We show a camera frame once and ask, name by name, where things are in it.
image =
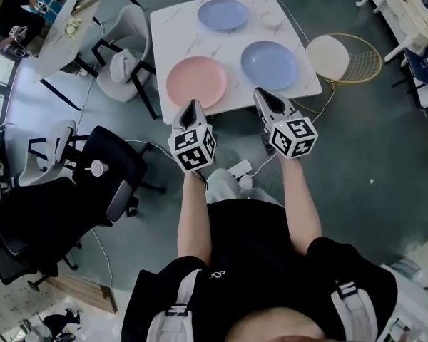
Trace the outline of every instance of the black and white marker cube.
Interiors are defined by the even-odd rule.
[[[213,126],[200,125],[168,138],[171,154],[184,173],[198,170],[213,163],[215,139]]]
[[[285,158],[309,155],[318,134],[308,117],[277,122],[272,127],[270,144]]]

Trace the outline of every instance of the black t-shirt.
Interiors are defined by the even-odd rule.
[[[29,0],[3,0],[0,6],[0,38],[8,37],[14,26],[26,26],[26,38],[20,42],[26,46],[44,27],[44,18],[22,8],[23,5],[29,5]]]
[[[197,275],[188,308],[196,341],[224,341],[235,322],[253,311],[288,307],[310,317],[327,338],[345,340],[331,294],[336,281],[356,283],[370,296],[379,333],[392,315],[397,285],[388,271],[363,259],[349,244],[314,240],[306,257],[292,247],[285,209],[234,199],[208,205],[211,265],[194,256],[158,274],[141,271],[128,304],[122,342],[146,341],[153,317],[176,301],[182,279]]]

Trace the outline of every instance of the white chair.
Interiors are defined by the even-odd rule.
[[[19,176],[19,185],[43,184],[58,177],[66,165],[63,151],[74,135],[76,135],[76,122],[67,119],[52,125],[46,138],[29,140],[27,162],[24,171]],[[42,172],[38,165],[38,157],[44,159],[45,156],[31,149],[32,144],[42,142],[46,143],[46,159],[48,161],[48,169],[45,172]]]
[[[100,46],[105,46],[115,52],[121,52],[123,49],[117,47],[114,42],[131,36],[144,38],[146,47],[142,54],[137,51],[131,51],[136,58],[139,58],[139,62],[133,69],[129,81],[116,83],[111,79],[109,63],[106,63],[98,49]],[[151,76],[156,74],[156,69],[150,64],[153,61],[151,39],[151,28],[144,10],[138,5],[128,5],[120,12],[114,27],[92,48],[92,53],[103,66],[97,76],[97,83],[100,89],[110,98],[122,103],[127,103],[139,93],[152,118],[156,119],[157,115],[143,89]]]

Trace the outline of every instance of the plate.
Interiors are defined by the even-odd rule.
[[[184,106],[192,99],[203,109],[216,104],[227,89],[227,73],[215,59],[203,56],[186,58],[177,63],[166,79],[170,99]]]
[[[237,0],[210,0],[198,9],[198,19],[215,31],[239,28],[248,17],[248,8]]]
[[[257,86],[283,90],[300,77],[298,61],[286,47],[271,41],[259,41],[246,47],[241,55],[246,76]]]

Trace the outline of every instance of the table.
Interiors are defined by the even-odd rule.
[[[357,6],[365,5],[366,2],[367,0],[362,0]],[[397,16],[399,26],[406,35],[398,47],[385,56],[385,62],[413,45],[418,53],[423,53],[428,46],[428,9],[424,7],[422,0],[382,0],[374,12],[377,14],[385,4]]]
[[[300,79],[292,87],[280,91],[286,98],[317,95],[322,86],[294,28],[276,0],[238,0],[249,8],[248,22],[230,33],[212,31],[198,21],[198,8],[208,0],[189,1],[154,11],[151,31],[157,71],[158,92],[163,121],[171,124],[180,108],[171,101],[166,90],[166,78],[179,61],[191,56],[207,56],[219,61],[228,77],[223,98],[206,115],[254,106],[256,87],[243,73],[240,57],[249,44],[274,41],[295,54],[300,66]],[[265,28],[260,15],[266,11],[282,19],[274,29]]]
[[[54,21],[36,60],[34,82],[40,81],[52,93],[56,94],[72,108],[81,110],[46,80],[47,77],[73,61],[80,65],[80,67],[84,68],[92,76],[96,77],[98,75],[92,67],[78,56],[78,52],[91,22],[95,21],[97,24],[100,24],[100,22],[95,18],[95,13],[103,0],[97,1],[76,15],[76,18],[82,19],[83,23],[78,28],[76,35],[72,38],[68,38],[64,31],[66,24],[72,17],[71,12],[73,11],[73,7],[77,1],[78,0],[67,0],[56,17],[56,20]],[[133,4],[139,5],[136,0],[130,1]]]

